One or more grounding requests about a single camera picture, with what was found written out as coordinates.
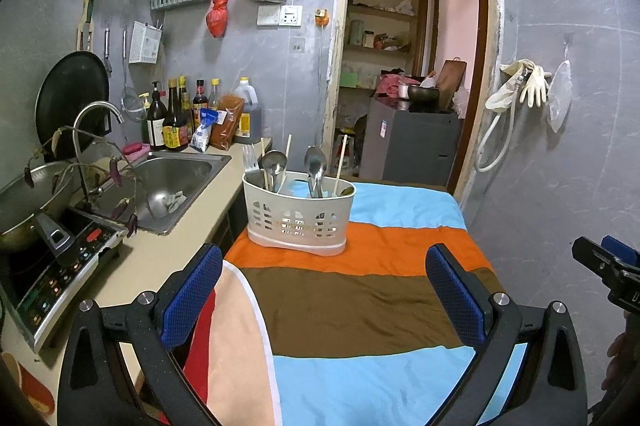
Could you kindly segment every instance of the blue stripe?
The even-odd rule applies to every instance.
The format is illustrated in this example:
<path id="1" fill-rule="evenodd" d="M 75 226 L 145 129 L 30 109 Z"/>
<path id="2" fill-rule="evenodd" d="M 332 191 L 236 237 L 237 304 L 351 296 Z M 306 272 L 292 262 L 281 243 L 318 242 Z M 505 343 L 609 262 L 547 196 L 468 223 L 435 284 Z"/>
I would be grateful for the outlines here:
<path id="1" fill-rule="evenodd" d="M 373 224 L 379 228 L 465 229 L 465 220 L 456 200 L 445 192 L 356 183 L 351 222 Z"/>
<path id="2" fill-rule="evenodd" d="M 525 350 L 516 345 L 479 424 L 502 409 Z M 468 346 L 343 359 L 273 356 L 283 426 L 424 426 L 473 356 Z"/>

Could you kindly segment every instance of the snack packages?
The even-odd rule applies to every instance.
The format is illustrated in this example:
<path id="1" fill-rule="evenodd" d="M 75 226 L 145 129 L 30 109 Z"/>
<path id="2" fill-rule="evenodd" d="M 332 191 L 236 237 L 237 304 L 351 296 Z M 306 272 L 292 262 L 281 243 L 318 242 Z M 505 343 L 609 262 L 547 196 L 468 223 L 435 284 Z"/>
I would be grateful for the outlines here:
<path id="1" fill-rule="evenodd" d="M 211 130 L 210 145 L 221 150 L 229 149 L 240 122 L 243 107 L 244 98 L 230 94 L 222 96 L 218 105 L 218 120 Z"/>
<path id="2" fill-rule="evenodd" d="M 209 137 L 211 135 L 211 127 L 218 120 L 218 112 L 209 108 L 200 109 L 200 125 L 191 136 L 191 147 L 199 152 L 204 153 L 209 145 Z"/>

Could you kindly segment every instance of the condiment bottle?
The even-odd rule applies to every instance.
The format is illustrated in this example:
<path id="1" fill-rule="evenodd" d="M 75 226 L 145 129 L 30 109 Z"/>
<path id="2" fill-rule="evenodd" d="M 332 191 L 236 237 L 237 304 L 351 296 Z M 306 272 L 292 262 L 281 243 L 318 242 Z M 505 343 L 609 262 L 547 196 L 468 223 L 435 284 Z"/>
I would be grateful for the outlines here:
<path id="1" fill-rule="evenodd" d="M 162 123 L 162 136 L 168 151 L 181 151 L 189 144 L 187 123 L 180 110 L 177 83 L 175 78 L 169 80 L 169 111 Z"/>
<path id="2" fill-rule="evenodd" d="M 191 101 L 187 92 L 187 78 L 185 76 L 178 77 L 178 95 L 180 95 L 180 113 L 187 123 L 187 137 L 191 140 L 193 135 L 193 115 L 191 114 Z"/>
<path id="3" fill-rule="evenodd" d="M 162 124 L 166 117 L 166 107 L 160 101 L 158 82 L 154 81 L 154 91 L 151 93 L 151 105 L 146 111 L 146 131 L 149 134 L 149 144 L 153 151 L 164 149 L 164 136 L 162 136 Z"/>
<path id="4" fill-rule="evenodd" d="M 193 98 L 193 128 L 194 131 L 200 125 L 200 109 L 208 108 L 209 99 L 204 95 L 204 80 L 196 80 L 196 96 Z"/>
<path id="5" fill-rule="evenodd" d="M 218 93 L 218 85 L 220 80 L 211 80 L 211 93 L 209 95 L 209 108 L 211 110 L 217 110 L 220 104 L 220 94 Z"/>
<path id="6" fill-rule="evenodd" d="M 241 144 L 255 144 L 262 137 L 262 107 L 258 103 L 255 89 L 249 84 L 249 78 L 240 78 L 240 84 L 234 94 L 244 98 L 244 107 L 234 142 Z"/>
<path id="7" fill-rule="evenodd" d="M 145 107 L 145 114 L 149 113 L 149 107 L 151 106 L 151 103 L 149 102 L 149 93 L 145 92 L 144 94 L 140 94 L 138 96 L 140 99 L 142 99 L 142 104 Z M 149 129 L 146 126 L 146 116 L 145 116 L 145 120 L 142 122 L 142 128 L 140 130 L 142 130 L 142 142 L 144 144 L 149 144 Z"/>

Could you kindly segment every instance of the power outlet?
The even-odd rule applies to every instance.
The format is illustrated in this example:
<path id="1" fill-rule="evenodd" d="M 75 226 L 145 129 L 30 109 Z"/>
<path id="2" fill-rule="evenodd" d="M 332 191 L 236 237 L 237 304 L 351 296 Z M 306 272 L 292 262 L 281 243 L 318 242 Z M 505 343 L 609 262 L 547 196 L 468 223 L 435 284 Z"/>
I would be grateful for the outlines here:
<path id="1" fill-rule="evenodd" d="M 289 52 L 303 53 L 305 51 L 305 39 L 293 37 L 289 39 Z"/>
<path id="2" fill-rule="evenodd" d="M 302 6 L 283 5 L 280 7 L 280 25 L 286 27 L 302 26 Z"/>

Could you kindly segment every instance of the countertop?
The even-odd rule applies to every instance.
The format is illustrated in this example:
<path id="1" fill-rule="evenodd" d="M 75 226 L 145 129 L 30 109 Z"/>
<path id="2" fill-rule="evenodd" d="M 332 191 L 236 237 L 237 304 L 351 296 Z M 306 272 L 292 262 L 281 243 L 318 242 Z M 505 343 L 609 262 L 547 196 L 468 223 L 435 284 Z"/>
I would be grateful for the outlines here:
<path id="1" fill-rule="evenodd" d="M 263 139 L 265 146 L 270 139 Z M 194 152 L 185 150 L 182 153 Z M 255 145 L 258 157 L 261 146 Z M 244 166 L 242 146 L 234 144 L 225 152 L 212 147 L 207 154 L 231 155 L 225 167 L 198 196 L 184 213 L 174 230 L 165 236 L 138 231 L 125 238 L 120 246 L 120 257 L 110 261 L 81 290 L 81 298 L 92 298 L 100 307 L 131 303 L 143 290 L 157 291 L 172 272 L 183 269 L 200 246 L 209 240 L 218 228 L 229 206 L 242 186 Z M 24 341 L 11 316 L 6 314 L 0 344 L 51 392 L 58 400 L 58 381 L 64 356 L 66 338 L 71 327 L 73 311 L 67 313 L 64 322 L 54 334 L 55 344 L 34 354 Z M 122 353 L 134 383 L 140 382 L 140 365 L 131 345 L 122 345 Z M 56 424 L 56 412 L 47 418 Z"/>

